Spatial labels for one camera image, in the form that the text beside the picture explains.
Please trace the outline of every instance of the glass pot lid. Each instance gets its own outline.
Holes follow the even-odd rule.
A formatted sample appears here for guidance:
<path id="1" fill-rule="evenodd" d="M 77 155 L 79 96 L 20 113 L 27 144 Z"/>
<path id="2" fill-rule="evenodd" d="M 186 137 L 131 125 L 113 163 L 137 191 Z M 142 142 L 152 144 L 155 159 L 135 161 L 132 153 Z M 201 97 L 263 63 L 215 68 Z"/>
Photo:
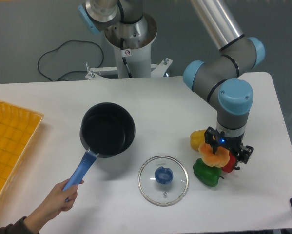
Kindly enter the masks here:
<path id="1" fill-rule="evenodd" d="M 147 160 L 138 175 L 141 194 L 157 206 L 179 202 L 187 192 L 188 183 L 186 169 L 170 156 L 155 156 Z"/>

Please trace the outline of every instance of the sleeve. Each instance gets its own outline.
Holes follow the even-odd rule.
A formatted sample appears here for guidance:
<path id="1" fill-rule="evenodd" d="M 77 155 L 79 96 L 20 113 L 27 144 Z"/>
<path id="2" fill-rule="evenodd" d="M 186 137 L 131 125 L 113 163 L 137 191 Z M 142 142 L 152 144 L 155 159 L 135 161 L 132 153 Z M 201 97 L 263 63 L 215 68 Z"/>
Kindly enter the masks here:
<path id="1" fill-rule="evenodd" d="M 25 218 L 21 218 L 15 224 L 9 224 L 5 228 L 0 228 L 0 234 L 33 234 L 24 224 Z"/>

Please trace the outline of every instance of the metal bolt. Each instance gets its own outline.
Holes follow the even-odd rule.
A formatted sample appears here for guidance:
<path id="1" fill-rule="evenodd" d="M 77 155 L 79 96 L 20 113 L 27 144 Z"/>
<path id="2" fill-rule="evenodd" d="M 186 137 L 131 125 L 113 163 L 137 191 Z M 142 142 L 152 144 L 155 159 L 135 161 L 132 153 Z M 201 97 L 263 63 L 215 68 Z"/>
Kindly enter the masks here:
<path id="1" fill-rule="evenodd" d="M 88 66 L 88 63 L 87 62 L 85 62 L 85 65 L 86 65 L 87 72 L 90 72 L 91 77 L 94 78 L 95 77 L 95 74 L 94 74 L 93 71 L 91 71 L 91 69 L 89 69 L 89 66 Z"/>
<path id="2" fill-rule="evenodd" d="M 168 60 L 167 58 L 165 58 L 165 59 L 163 60 L 163 64 L 166 65 L 168 61 L 169 61 L 169 60 Z"/>
<path id="3" fill-rule="evenodd" d="M 88 63 L 87 63 L 87 62 L 85 62 L 85 65 L 86 65 L 86 69 L 87 69 L 87 71 L 89 72 L 89 71 L 90 71 L 90 69 L 89 69 Z"/>

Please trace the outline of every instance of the bell pepper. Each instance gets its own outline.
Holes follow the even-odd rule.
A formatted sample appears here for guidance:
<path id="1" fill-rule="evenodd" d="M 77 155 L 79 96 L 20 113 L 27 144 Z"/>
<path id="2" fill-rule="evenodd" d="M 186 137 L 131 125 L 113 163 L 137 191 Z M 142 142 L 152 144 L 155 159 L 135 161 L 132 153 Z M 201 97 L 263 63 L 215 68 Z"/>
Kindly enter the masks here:
<path id="1" fill-rule="evenodd" d="M 210 167 L 223 167 L 229 162 L 229 150 L 219 146 L 215 154 L 209 144 L 199 146 L 202 161 Z"/>
<path id="2" fill-rule="evenodd" d="M 205 165 L 202 159 L 198 159 L 194 166 L 195 176 L 205 185 L 215 187 L 218 184 L 222 169 Z"/>
<path id="3" fill-rule="evenodd" d="M 224 167 L 222 167 L 222 171 L 229 173 L 229 172 L 232 172 L 234 169 L 240 170 L 239 167 L 236 167 L 236 164 L 237 164 L 237 160 L 232 155 L 232 153 L 229 152 L 229 161 Z"/>
<path id="4" fill-rule="evenodd" d="M 199 146 L 200 144 L 204 143 L 204 133 L 206 129 L 204 130 L 199 130 L 199 131 L 194 131 L 193 133 L 190 134 L 190 146 L 194 150 L 199 151 Z"/>

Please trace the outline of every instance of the lid rim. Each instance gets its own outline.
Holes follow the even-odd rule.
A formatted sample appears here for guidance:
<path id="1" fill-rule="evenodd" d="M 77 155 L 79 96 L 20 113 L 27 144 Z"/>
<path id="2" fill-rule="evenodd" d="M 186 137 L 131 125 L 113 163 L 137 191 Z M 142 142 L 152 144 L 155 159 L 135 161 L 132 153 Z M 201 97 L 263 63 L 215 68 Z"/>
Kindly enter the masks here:
<path id="1" fill-rule="evenodd" d="M 149 197 L 144 193 L 144 191 L 143 191 L 142 188 L 141 188 L 141 184 L 140 184 L 140 175 L 141 175 L 141 173 L 142 173 L 142 170 L 145 168 L 145 166 L 146 166 L 149 162 L 151 162 L 151 161 L 153 161 L 153 160 L 155 160 L 155 159 L 157 159 L 157 158 L 170 159 L 170 160 L 176 162 L 176 163 L 177 163 L 177 164 L 183 169 L 183 171 L 184 171 L 184 173 L 185 173 L 185 177 L 186 177 L 186 186 L 185 186 L 185 189 L 184 189 L 184 191 L 182 192 L 182 194 L 181 194 L 177 199 L 175 199 L 175 200 L 173 200 L 173 201 L 170 201 L 170 202 L 157 202 L 157 201 L 154 201 L 154 200 L 152 200 L 151 198 L 149 198 Z M 144 196 L 144 198 L 145 198 L 147 201 L 149 201 L 150 203 L 152 203 L 152 204 L 154 204 L 154 205 L 157 205 L 157 206 L 171 206 L 171 205 L 174 205 L 174 204 L 178 203 L 178 202 L 184 197 L 184 195 L 186 194 L 186 192 L 187 192 L 187 190 L 188 190 L 188 187 L 189 187 L 189 177 L 188 177 L 187 170 L 185 169 L 185 167 L 184 167 L 184 166 L 183 166 L 178 160 L 176 160 L 175 158 L 170 157 L 170 156 L 155 156 L 155 157 L 152 157 L 152 158 L 148 159 L 148 160 L 147 160 L 147 161 L 141 166 L 141 168 L 140 168 L 140 170 L 139 170 L 139 173 L 138 173 L 138 188 L 139 188 L 141 194 Z"/>

